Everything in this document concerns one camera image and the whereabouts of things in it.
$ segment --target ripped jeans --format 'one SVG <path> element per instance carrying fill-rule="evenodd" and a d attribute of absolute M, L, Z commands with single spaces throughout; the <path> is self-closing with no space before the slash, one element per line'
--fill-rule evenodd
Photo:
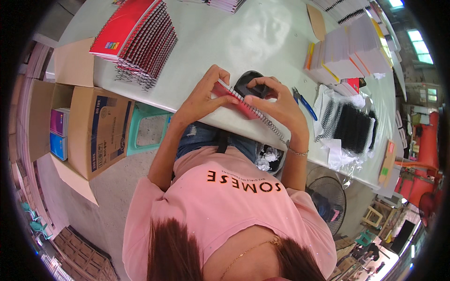
<path fill-rule="evenodd" d="M 204 146 L 218 146 L 216 138 L 220 129 L 206 125 L 201 122 L 190 124 L 181 137 L 180 144 L 176 153 L 176 159 L 184 154 L 202 148 Z M 257 142 L 249 138 L 239 136 L 233 133 L 229 134 L 228 145 L 231 145 L 241 151 L 251 162 L 256 161 Z"/>

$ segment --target open cardboard box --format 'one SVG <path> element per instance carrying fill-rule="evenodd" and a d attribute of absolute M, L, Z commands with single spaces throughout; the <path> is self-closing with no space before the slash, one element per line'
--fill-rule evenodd
<path fill-rule="evenodd" d="M 93 38 L 56 48 L 55 81 L 35 81 L 31 96 L 29 148 L 31 161 L 50 152 L 52 109 L 70 107 L 67 156 L 52 160 L 60 178 L 98 205 L 89 180 L 126 157 L 134 101 L 94 87 Z"/>

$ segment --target teal plastic stool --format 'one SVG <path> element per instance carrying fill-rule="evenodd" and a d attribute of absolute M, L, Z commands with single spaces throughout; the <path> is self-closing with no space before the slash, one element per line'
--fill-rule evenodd
<path fill-rule="evenodd" d="M 358 244 L 361 244 L 364 247 L 367 247 L 377 236 L 376 234 L 373 234 L 369 230 L 366 230 L 365 232 L 360 232 L 361 236 L 358 239 L 355 239 L 355 242 Z"/>
<path fill-rule="evenodd" d="M 148 117 L 154 117 L 154 116 L 166 116 L 166 123 L 164 124 L 164 129 L 162 130 L 161 139 L 159 140 L 159 143 L 157 144 L 149 144 L 140 146 L 137 145 L 137 138 L 138 138 L 138 132 L 139 132 L 139 125 L 144 118 Z M 161 141 L 164 138 L 164 135 L 166 135 L 167 126 L 170 123 L 170 119 L 172 117 L 173 113 L 152 107 L 151 105 L 135 102 L 135 108 L 133 111 L 133 117 L 131 118 L 131 124 L 130 124 L 130 133 L 128 137 L 128 148 L 126 150 L 126 155 L 130 156 L 136 153 L 145 152 L 148 150 L 156 149 L 161 145 Z"/>

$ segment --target wooden crate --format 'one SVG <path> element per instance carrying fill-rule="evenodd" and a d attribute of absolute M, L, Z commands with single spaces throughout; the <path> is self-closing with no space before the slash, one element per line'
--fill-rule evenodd
<path fill-rule="evenodd" d="M 63 269 L 76 281 L 117 281 L 109 259 L 65 227 L 53 240 Z"/>

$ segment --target white table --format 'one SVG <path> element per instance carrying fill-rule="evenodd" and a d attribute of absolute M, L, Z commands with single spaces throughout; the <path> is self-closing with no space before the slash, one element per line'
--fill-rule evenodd
<path fill-rule="evenodd" d="M 87 0 L 61 36 L 59 45 L 96 36 L 115 10 L 110 3 L 111 0 Z M 256 70 L 266 76 L 277 77 L 289 88 L 297 87 L 311 105 L 314 103 L 317 84 L 303 73 L 302 68 L 308 44 L 318 40 L 304 2 L 250 0 L 231 15 L 204 4 L 168 0 L 167 11 L 179 41 L 155 88 L 143 92 L 137 84 L 114 81 L 114 64 L 97 57 L 94 63 L 96 86 L 175 112 L 206 70 L 215 63 L 230 72 L 231 85 L 245 71 Z M 327 31 L 338 26 L 325 13 L 324 19 Z M 363 169 L 353 176 L 378 189 L 385 142 L 392 137 L 395 124 L 395 89 L 392 73 L 387 73 L 381 80 L 367 78 L 366 81 L 367 87 L 361 90 L 371 94 L 378 112 L 383 112 L 379 117 L 384 128 L 379 130 L 382 145 L 376 156 L 366 161 Z M 300 108 L 310 128 L 308 160 L 327 166 L 328 151 L 314 142 L 312 118 L 302 105 Z M 261 121 L 244 120 L 239 113 L 228 108 L 217 109 L 201 122 L 286 150 L 286 146 Z M 289 139 L 289 131 L 277 121 L 274 123 L 282 130 L 285 139 Z"/>

